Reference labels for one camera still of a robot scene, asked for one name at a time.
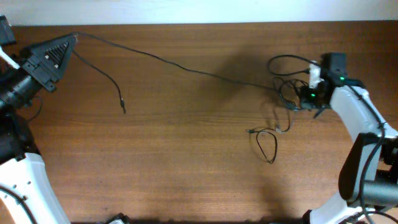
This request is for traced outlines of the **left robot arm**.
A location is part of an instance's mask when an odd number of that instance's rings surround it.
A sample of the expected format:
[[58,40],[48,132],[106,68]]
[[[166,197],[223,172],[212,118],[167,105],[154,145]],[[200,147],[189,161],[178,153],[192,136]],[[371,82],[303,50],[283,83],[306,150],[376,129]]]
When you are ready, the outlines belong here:
[[20,52],[18,62],[1,53],[9,64],[1,74],[1,200],[15,223],[69,223],[29,122],[17,110],[41,89],[55,91],[76,42],[76,36],[68,34],[30,45]]

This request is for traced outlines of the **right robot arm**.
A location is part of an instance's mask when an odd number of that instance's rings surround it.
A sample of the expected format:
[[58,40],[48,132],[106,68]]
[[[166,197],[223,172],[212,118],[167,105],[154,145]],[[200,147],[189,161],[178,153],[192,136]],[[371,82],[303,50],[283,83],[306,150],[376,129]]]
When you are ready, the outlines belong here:
[[333,110],[353,141],[338,178],[338,192],[308,210],[303,223],[356,223],[397,207],[397,130],[373,105],[363,82],[348,78],[346,55],[325,53],[310,62],[309,83],[299,91],[300,107]]

